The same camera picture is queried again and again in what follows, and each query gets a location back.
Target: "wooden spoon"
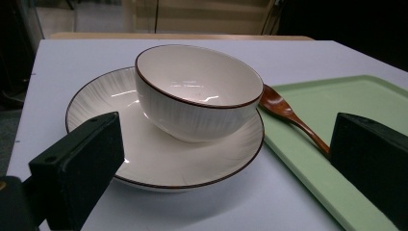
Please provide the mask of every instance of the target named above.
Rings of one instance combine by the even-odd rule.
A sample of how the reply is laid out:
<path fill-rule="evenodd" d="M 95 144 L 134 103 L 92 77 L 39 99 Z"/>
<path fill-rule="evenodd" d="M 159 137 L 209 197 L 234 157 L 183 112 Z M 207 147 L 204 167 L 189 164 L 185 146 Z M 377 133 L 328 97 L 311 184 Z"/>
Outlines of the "wooden spoon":
<path fill-rule="evenodd" d="M 321 138 L 312 131 L 297 115 L 285 99 L 270 86 L 264 85 L 264 93 L 259 102 L 261 108 L 265 109 L 274 116 L 283 118 L 289 123 L 303 130 L 312 141 L 318 146 L 320 152 L 327 160 L 330 160 L 329 147 Z"/>

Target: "white ceramic plate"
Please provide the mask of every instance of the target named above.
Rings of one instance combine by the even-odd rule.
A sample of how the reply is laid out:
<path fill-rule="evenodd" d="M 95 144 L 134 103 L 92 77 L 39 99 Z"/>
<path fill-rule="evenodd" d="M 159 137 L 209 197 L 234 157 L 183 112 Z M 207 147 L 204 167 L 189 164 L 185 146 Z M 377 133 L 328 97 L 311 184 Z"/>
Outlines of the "white ceramic plate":
<path fill-rule="evenodd" d="M 151 123 L 140 107 L 135 69 L 104 74 L 81 88 L 66 111 L 66 130 L 94 116 L 119 112 L 125 162 L 115 178 L 134 187 L 180 192 L 214 184 L 257 156 L 264 124 L 259 114 L 233 135 L 212 142 L 179 141 Z"/>

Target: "white table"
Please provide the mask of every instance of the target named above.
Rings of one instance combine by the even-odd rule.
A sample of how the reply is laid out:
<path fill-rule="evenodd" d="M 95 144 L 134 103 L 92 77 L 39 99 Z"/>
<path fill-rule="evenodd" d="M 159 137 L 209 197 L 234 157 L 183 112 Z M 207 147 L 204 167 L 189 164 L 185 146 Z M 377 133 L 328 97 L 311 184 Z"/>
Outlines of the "white table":
<path fill-rule="evenodd" d="M 25 180 L 28 162 L 66 135 L 70 99 L 106 72 L 132 66 L 142 50 L 191 44 L 232 55 L 269 85 L 368 74 L 408 89 L 408 73 L 334 41 L 88 39 L 43 40 L 8 175 Z M 43 223 L 41 230 L 47 230 Z M 342 227 L 266 145 L 239 174 L 183 193 L 138 190 L 113 181 L 83 230 L 339 230 Z"/>

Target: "green plastic tray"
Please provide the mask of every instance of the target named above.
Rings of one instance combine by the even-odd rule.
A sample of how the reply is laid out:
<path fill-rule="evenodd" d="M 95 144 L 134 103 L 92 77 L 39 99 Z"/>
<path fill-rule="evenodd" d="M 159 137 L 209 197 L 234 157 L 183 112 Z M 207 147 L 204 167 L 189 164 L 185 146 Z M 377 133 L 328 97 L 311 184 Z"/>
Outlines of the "green plastic tray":
<path fill-rule="evenodd" d="M 369 117 L 408 136 L 408 91 L 379 78 L 354 76 L 273 88 L 328 145 L 338 112 Z M 346 230 L 397 230 L 302 131 L 260 112 L 266 143 Z"/>

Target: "plate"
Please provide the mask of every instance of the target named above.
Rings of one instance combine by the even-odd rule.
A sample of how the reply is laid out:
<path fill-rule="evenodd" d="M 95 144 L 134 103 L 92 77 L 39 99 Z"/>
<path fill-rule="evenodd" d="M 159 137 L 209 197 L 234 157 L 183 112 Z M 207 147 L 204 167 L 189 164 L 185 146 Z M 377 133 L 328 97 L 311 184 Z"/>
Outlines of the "plate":
<path fill-rule="evenodd" d="M 338 112 L 368 117 L 408 135 L 408 91 L 379 78 L 353 76 L 274 88 L 327 144 Z M 266 143 L 345 230 L 396 230 L 303 132 L 261 115 Z"/>
<path fill-rule="evenodd" d="M 188 191 L 240 172 L 257 156 L 264 139 L 259 113 L 225 139 L 179 141 L 145 116 L 134 76 L 135 69 L 127 67 L 92 80 L 72 98 L 65 117 L 70 132 L 89 118 L 119 112 L 125 162 L 117 180 L 152 191 Z"/>

